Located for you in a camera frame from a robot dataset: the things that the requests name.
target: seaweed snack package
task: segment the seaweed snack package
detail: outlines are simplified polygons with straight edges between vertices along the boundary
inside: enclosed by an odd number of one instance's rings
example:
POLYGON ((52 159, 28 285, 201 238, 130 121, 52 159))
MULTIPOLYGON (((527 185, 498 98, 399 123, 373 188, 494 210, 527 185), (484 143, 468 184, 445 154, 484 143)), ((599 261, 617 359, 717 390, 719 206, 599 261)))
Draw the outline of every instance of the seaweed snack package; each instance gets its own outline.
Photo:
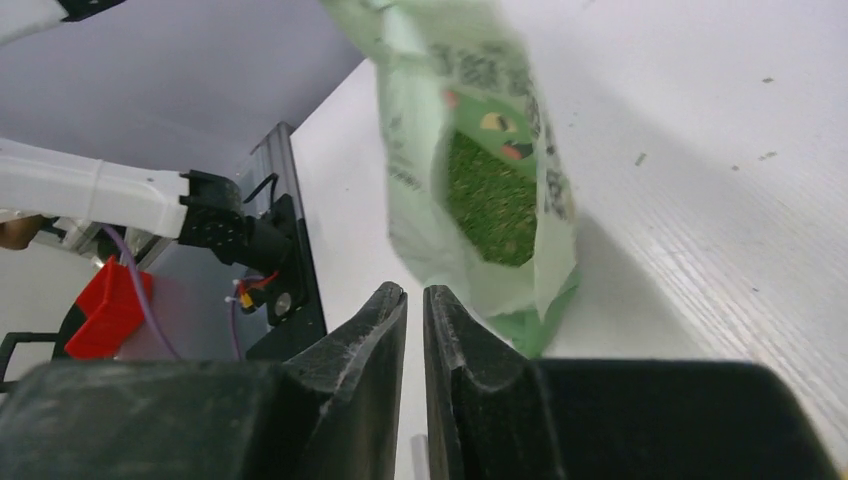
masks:
POLYGON ((389 236, 522 354, 578 283, 575 208, 528 56, 482 0, 323 0, 375 63, 389 236))

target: white table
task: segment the white table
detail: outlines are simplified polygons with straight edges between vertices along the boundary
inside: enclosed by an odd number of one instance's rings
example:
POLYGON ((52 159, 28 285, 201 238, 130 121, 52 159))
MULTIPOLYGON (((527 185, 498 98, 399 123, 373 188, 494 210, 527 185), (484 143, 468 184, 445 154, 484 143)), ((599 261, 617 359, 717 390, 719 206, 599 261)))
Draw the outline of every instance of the white table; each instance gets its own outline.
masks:
MULTIPOLYGON (((553 356, 732 357, 793 388, 848 461, 848 4, 509 2, 582 216, 553 356), (638 157, 645 158, 636 165, 638 157)), ((421 287, 386 237, 364 63, 295 132, 327 324, 410 295, 397 477, 426 433, 421 287)))

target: black cable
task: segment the black cable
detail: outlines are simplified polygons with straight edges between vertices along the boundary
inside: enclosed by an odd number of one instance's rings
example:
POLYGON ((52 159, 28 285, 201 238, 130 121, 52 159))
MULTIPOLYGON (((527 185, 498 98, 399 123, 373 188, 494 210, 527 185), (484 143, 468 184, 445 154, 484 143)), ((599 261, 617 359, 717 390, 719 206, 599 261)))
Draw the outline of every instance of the black cable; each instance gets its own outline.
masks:
POLYGON ((274 204, 274 198, 276 197, 277 181, 279 179, 280 179, 280 176, 277 175, 276 173, 272 173, 271 175, 268 175, 267 177, 265 177, 265 180, 262 180, 259 183, 259 185, 257 185, 256 188, 254 188, 253 191, 250 192, 250 195, 248 195, 247 198, 244 199, 244 203, 248 204, 248 203, 252 202, 253 199, 256 198, 256 195, 258 195, 259 192, 261 192, 262 189, 265 188, 265 186, 268 185, 268 183, 270 183, 271 184, 271 201, 268 205, 269 206, 273 205, 274 204))

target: red object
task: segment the red object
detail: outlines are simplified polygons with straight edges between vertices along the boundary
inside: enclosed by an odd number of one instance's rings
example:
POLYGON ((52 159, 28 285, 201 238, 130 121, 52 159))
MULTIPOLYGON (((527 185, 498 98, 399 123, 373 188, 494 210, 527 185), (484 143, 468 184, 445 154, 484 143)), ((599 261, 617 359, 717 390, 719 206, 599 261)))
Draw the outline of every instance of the red object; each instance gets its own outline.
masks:
MULTIPOLYGON (((153 298, 153 277, 141 272, 147 299, 153 298)), ((76 301, 87 320, 65 345, 76 359, 108 358, 144 322, 144 313, 127 267, 112 257, 94 275, 76 301)))

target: gray wall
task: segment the gray wall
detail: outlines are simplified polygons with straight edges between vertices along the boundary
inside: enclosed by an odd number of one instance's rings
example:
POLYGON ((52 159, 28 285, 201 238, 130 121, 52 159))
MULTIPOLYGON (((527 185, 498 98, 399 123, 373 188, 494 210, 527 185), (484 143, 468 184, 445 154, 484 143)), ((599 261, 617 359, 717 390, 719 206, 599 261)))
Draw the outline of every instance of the gray wall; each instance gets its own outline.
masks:
POLYGON ((0 48, 0 136, 231 174, 361 60, 318 0, 128 0, 0 48))

